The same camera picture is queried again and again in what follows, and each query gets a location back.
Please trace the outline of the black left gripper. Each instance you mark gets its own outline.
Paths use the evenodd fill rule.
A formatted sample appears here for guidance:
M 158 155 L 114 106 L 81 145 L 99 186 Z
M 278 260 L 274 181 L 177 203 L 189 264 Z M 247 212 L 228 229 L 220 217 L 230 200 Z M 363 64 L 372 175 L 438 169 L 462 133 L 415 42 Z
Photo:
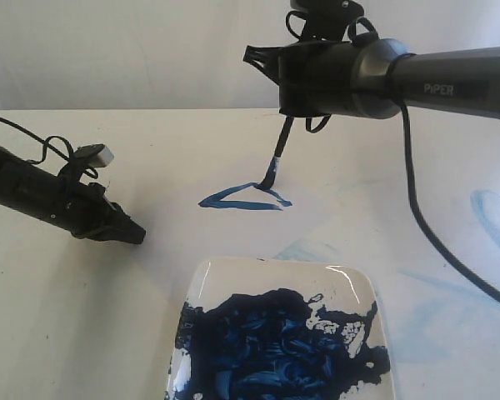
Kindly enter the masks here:
M 50 181 L 41 185 L 41 219 L 95 242 L 142 244 L 146 230 L 135 223 L 98 183 Z

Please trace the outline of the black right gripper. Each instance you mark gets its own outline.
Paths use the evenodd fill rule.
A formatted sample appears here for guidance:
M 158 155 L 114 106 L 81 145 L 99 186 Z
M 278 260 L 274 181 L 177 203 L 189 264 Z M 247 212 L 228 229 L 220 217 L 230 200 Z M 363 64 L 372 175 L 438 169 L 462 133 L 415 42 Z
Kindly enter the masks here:
M 361 50 L 349 42 L 312 41 L 287 47 L 247 45 L 243 61 L 279 86 L 279 111 L 295 118 L 358 117 L 352 74 Z

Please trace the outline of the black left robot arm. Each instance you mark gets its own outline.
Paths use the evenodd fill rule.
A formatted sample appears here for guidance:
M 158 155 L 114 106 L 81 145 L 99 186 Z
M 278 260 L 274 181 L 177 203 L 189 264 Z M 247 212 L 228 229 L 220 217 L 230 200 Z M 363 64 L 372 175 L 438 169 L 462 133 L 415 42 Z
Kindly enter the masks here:
M 106 198 L 106 188 L 80 182 L 88 168 L 105 168 L 113 159 L 103 144 L 79 147 L 59 174 L 52 175 L 0 147 L 0 204 L 75 238 L 141 244 L 145 229 Z

